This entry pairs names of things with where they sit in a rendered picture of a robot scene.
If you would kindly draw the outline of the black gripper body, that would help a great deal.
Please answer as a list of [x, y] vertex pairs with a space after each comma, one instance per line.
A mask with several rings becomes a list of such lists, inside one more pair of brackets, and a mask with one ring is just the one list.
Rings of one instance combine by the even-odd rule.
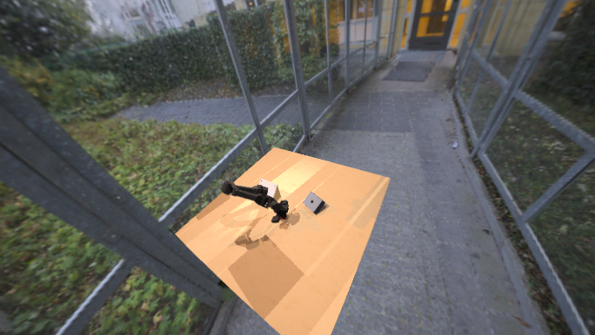
[[[281, 201], [279, 204], [283, 205], [284, 202], [287, 202], [286, 200]], [[278, 212], [274, 212], [276, 214], [276, 216], [273, 216], [271, 219], [272, 223], [279, 223], [280, 222], [280, 217], [282, 216], [282, 214], [279, 214]]]

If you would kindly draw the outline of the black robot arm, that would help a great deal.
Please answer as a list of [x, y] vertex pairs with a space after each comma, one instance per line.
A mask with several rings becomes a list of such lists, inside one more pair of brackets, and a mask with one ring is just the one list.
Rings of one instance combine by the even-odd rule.
[[278, 212], [279, 214], [287, 214], [289, 210], [289, 205], [287, 202], [284, 202], [283, 205], [279, 204], [273, 197], [267, 195], [268, 188], [259, 184], [250, 188], [238, 186], [232, 181], [225, 181], [222, 186], [222, 192], [225, 195], [232, 195], [234, 197], [241, 197], [243, 199], [253, 201], [255, 204], [265, 209], [271, 208], [274, 212]]

